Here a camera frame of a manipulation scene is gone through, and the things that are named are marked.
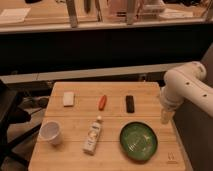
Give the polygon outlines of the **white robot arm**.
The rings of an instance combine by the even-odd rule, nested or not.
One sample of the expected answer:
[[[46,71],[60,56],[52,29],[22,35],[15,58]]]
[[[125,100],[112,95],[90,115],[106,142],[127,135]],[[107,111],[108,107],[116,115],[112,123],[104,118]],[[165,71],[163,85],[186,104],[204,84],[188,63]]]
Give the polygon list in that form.
[[[164,74],[165,86],[159,93],[162,124],[173,118],[185,99],[213,117],[213,88],[203,83],[206,75],[205,66],[198,61],[174,67]]]

